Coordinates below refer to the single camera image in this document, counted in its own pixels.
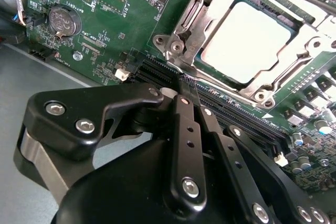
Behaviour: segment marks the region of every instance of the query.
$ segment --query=screw hole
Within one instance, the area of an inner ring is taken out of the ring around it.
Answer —
[[[265,102],[265,106],[268,107],[268,108],[272,107],[272,105],[273,105],[273,103],[271,101]]]
[[[191,141],[187,141],[187,145],[188,145],[190,148],[194,148],[194,147],[195,147],[194,143],[191,142]]]
[[[161,37],[159,37],[155,40],[155,42],[156,42],[157,45],[162,45],[163,44],[163,39]]]
[[[313,46],[314,46],[315,48],[318,48],[320,45],[321,45],[321,42],[319,42],[319,41],[316,41],[316,42],[314,42],[314,44],[313,44]]]
[[[240,164],[240,162],[235,162],[235,165],[239,168],[239,169],[242,169],[243,168],[243,166]]]

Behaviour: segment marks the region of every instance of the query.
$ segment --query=black plastic bracket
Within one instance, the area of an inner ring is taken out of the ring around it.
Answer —
[[[235,143],[222,134],[216,116],[207,107],[198,107],[204,140],[210,142],[215,158],[222,164],[224,172],[240,211],[236,211],[238,223],[275,223],[272,213]]]
[[[164,199],[175,214],[186,218],[202,211],[207,201],[201,131],[189,99],[176,95],[173,106],[174,134]]]
[[[282,223],[330,223],[313,202],[240,128],[229,126],[230,135],[244,155],[246,164],[261,192],[271,200]]]
[[[33,139],[70,159],[82,160],[96,150],[105,120],[142,106],[159,106],[162,101],[159,90],[147,83],[42,92],[29,99],[23,125]],[[64,114],[46,111],[46,106],[55,102],[65,108]],[[93,132],[84,134],[76,129],[81,119],[92,122]]]

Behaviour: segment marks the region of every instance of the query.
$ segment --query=capacitor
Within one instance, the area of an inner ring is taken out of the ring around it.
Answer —
[[[317,120],[314,122],[314,126],[322,135],[330,134],[332,132],[332,128],[329,127],[326,120]]]
[[[325,181],[325,184],[329,187],[329,188],[334,188],[335,187],[335,182],[332,178],[327,178]]]
[[[303,144],[303,139],[301,133],[295,132],[292,135],[294,146],[301,146]]]
[[[298,173],[302,172],[302,169],[300,168],[299,162],[297,162],[297,161],[292,161],[290,163],[290,168],[292,168],[292,173],[294,173],[294,174],[298,174]]]
[[[329,160],[328,159],[326,159],[326,158],[323,158],[323,159],[321,159],[321,160],[319,160],[319,163],[320,163],[320,165],[321,166],[323,166],[323,167],[327,167],[327,166],[329,166]]]
[[[306,156],[302,156],[298,158],[300,168],[302,170],[307,170],[311,167],[311,164],[309,162],[309,158]]]
[[[324,117],[324,119],[328,122],[328,123],[334,123],[336,122],[336,116],[334,115],[334,113],[330,110],[330,109],[326,109],[322,112],[322,115]]]
[[[327,191],[328,190],[327,184],[323,181],[319,183],[319,187],[322,191]]]

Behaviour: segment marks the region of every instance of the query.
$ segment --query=white connector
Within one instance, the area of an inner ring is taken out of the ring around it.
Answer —
[[[117,69],[114,76],[117,77],[121,81],[126,81],[128,76],[130,76],[130,72],[123,70],[121,68]]]
[[[274,158],[274,162],[280,165],[281,167],[288,165],[288,160],[285,158],[282,152],[281,154],[279,154],[277,157]]]

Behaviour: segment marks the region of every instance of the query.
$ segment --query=black dimm slot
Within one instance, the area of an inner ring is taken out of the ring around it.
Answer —
[[[163,73],[157,69],[153,69],[152,67],[150,67],[149,65],[144,64],[143,66],[141,66],[141,70],[146,70],[154,75],[156,75],[157,77],[159,77],[160,79],[163,79],[167,82],[171,82],[171,78],[169,78],[166,73]]]
[[[237,118],[241,118],[241,120],[244,122],[244,118],[246,117],[247,113],[244,112],[243,110],[241,110],[240,108],[232,106],[231,104],[229,104],[225,100],[219,100],[219,98],[217,99],[217,97],[214,96],[214,95],[210,96],[205,91],[202,92],[202,90],[200,90],[200,89],[198,90],[198,93],[206,96],[209,100],[211,100],[212,104],[217,104],[218,109],[220,111],[226,112],[226,113],[229,113],[229,114],[233,114]],[[252,115],[248,115],[248,116],[251,118],[251,120],[249,121],[249,125],[252,124],[256,128],[256,130],[265,128],[263,130],[258,130],[260,133],[264,132],[266,130],[266,128],[267,129],[270,128],[270,126],[268,126],[268,125],[266,126],[265,123],[261,119],[255,117],[255,116],[252,116]],[[281,132],[278,132],[277,130],[274,130],[274,134],[268,135],[268,136],[271,137],[274,140],[278,140],[278,139],[282,139],[282,138],[286,137],[285,134],[283,134]]]
[[[280,140],[279,138],[267,134],[263,130],[260,130],[258,128],[259,125],[255,124],[252,125],[250,123],[250,120],[249,123],[246,123],[245,118],[236,116],[234,113],[231,113],[231,111],[227,110],[226,107],[224,107],[224,109],[216,108],[216,106],[214,106],[211,102],[209,102],[207,98],[203,97],[201,94],[199,94],[199,98],[203,105],[208,106],[216,114],[216,117],[218,121],[222,123],[222,126],[235,124],[239,126],[242,130],[244,130],[246,133],[249,133],[249,135],[253,137],[255,141],[260,143],[267,143],[270,145],[274,145],[275,144],[274,141]]]

